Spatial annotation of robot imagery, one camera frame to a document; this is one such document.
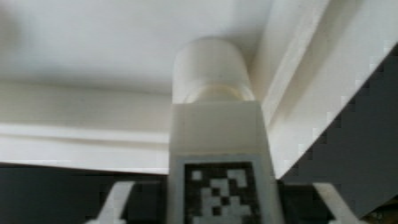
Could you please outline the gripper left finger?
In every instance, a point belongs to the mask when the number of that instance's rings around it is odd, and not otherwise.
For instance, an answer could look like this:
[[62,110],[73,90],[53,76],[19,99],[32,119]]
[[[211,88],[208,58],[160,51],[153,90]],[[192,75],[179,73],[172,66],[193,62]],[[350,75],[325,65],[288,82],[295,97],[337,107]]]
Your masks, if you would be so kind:
[[85,224],[126,224],[121,216],[133,186],[133,181],[119,181],[113,183],[97,217]]

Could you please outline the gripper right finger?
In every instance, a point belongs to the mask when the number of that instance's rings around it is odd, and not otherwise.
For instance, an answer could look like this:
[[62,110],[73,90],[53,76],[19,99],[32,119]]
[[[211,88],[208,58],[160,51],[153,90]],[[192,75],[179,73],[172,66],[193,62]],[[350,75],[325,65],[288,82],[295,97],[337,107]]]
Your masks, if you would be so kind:
[[353,214],[341,195],[341,187],[328,182],[314,182],[312,187],[334,216],[328,224],[369,224]]

